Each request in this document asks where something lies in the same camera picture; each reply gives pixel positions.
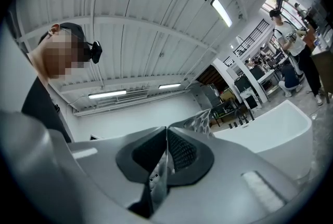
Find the fluorescent light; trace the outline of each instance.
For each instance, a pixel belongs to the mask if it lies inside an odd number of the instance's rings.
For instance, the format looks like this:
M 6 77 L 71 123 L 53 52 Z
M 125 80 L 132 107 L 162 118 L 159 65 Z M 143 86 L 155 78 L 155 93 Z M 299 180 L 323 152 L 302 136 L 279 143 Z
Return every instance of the fluorescent light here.
M 158 89 L 172 88 L 172 87 L 177 87 L 179 85 L 181 84 L 160 85 Z
M 113 96 L 125 95 L 125 94 L 126 94 L 126 90 L 120 90 L 120 91 L 105 92 L 105 93 L 99 93 L 99 94 L 90 94 L 89 98 L 95 99 L 95 98 L 113 97 Z
M 225 21 L 227 26 L 230 27 L 233 24 L 233 22 L 231 21 L 229 15 L 225 11 L 219 0 L 212 0 L 211 5 L 219 13 L 219 15 L 221 15 L 222 19 Z

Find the railing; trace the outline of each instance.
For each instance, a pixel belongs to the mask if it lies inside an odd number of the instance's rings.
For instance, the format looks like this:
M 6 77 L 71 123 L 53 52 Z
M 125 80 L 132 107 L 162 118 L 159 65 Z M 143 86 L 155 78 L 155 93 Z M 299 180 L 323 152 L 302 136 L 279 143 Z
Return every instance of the railing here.
M 261 36 L 261 34 L 269 27 L 269 23 L 264 19 L 258 24 L 258 26 L 252 31 L 252 33 L 233 51 L 237 57 L 242 56 L 246 50 Z M 224 64 L 230 67 L 234 63 L 231 57 L 225 59 Z

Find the black shirt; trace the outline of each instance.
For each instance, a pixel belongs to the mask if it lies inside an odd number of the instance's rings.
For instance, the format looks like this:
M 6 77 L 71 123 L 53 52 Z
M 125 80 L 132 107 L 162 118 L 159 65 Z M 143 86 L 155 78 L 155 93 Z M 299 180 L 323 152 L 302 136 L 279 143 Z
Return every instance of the black shirt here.
M 284 65 L 281 69 L 282 76 L 285 78 L 285 87 L 292 88 L 299 85 L 300 81 L 291 64 Z
M 47 129 L 54 129 L 61 132 L 66 142 L 71 143 L 71 139 L 63 126 L 55 105 L 38 77 L 29 90 L 21 112 L 38 119 Z

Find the white ceiling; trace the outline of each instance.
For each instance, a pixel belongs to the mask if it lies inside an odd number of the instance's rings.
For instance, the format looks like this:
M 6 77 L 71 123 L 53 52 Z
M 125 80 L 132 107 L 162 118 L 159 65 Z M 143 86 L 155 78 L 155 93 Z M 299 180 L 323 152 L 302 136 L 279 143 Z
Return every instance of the white ceiling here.
M 52 81 L 56 92 L 67 102 L 77 100 L 72 106 L 84 111 L 99 107 L 85 97 L 90 93 L 148 89 L 156 96 L 160 84 L 181 82 L 176 91 L 188 87 L 237 24 L 246 23 L 257 0 L 219 1 L 233 22 L 230 28 L 211 0 L 16 0 L 19 41 L 32 50 L 51 24 L 65 21 L 82 25 L 88 41 L 100 41 L 98 65 Z

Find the black mesh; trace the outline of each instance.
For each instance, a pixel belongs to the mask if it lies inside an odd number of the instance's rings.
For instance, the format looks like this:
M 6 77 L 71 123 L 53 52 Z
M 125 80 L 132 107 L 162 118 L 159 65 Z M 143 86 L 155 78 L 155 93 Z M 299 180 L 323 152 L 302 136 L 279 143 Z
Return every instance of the black mesh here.
M 152 172 L 167 148 L 165 133 L 160 133 L 133 150 L 132 158 L 148 172 Z
M 197 148 L 170 130 L 168 130 L 168 145 L 175 172 L 188 167 L 197 159 Z

